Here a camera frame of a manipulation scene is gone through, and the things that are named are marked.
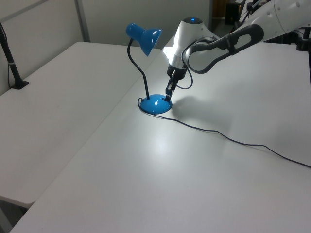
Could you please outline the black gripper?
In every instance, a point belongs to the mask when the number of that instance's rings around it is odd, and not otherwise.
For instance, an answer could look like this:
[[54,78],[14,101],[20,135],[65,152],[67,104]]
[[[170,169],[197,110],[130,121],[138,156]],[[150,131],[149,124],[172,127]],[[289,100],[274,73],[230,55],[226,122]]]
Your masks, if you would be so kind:
[[187,70],[185,68],[175,68],[169,64],[167,69],[167,75],[170,77],[167,87],[165,89],[166,97],[165,101],[170,101],[171,97],[178,85],[178,81],[184,79]]

